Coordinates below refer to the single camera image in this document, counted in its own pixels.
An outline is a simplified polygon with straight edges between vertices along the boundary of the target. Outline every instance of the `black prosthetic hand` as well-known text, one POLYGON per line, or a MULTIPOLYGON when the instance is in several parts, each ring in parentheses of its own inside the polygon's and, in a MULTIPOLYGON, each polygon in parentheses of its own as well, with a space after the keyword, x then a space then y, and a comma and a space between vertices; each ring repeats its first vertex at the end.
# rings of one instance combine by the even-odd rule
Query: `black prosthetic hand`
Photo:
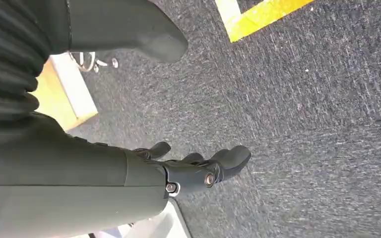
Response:
POLYGON ((210 188, 214 184, 236 176, 251 158, 249 149, 236 146, 231 150, 218 151, 209 160, 199 153, 192 153, 182 160, 155 161, 170 151, 166 142, 159 142, 151 149, 136 149, 134 152, 147 159, 149 164, 160 165, 166 174, 166 190, 170 196, 210 188))

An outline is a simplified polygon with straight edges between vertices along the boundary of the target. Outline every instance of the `floor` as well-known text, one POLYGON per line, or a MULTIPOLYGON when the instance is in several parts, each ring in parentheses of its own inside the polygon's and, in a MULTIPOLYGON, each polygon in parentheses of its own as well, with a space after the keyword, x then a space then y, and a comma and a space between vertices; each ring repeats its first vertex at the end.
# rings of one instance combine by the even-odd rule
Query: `floor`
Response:
POLYGON ((316 0, 232 44, 214 0, 156 3, 189 51, 108 53, 119 69, 84 75, 100 114, 72 134, 166 140, 168 159, 250 147, 237 178, 178 198, 194 238, 381 237, 381 0, 316 0))

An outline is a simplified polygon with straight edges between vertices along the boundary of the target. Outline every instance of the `prosthetic arm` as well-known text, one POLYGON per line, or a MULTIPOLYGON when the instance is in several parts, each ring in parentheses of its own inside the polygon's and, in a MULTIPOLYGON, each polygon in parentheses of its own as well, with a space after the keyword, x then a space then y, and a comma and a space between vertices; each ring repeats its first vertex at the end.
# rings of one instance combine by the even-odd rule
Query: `prosthetic arm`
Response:
POLYGON ((50 54, 132 48, 175 62, 187 46, 147 0, 0 0, 0 238, 69 237, 155 216, 169 196, 212 187, 246 165, 243 146, 160 162, 164 142, 93 144, 34 112, 28 92, 50 54))

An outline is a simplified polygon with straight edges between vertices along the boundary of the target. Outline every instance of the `yellow floor marking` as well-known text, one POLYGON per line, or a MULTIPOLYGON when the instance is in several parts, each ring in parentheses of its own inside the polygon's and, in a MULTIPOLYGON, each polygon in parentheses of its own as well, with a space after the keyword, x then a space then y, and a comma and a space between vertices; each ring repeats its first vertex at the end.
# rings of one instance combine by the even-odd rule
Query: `yellow floor marking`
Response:
POLYGON ((241 14, 237 0, 215 0, 230 42, 238 41, 313 1, 264 0, 241 14))

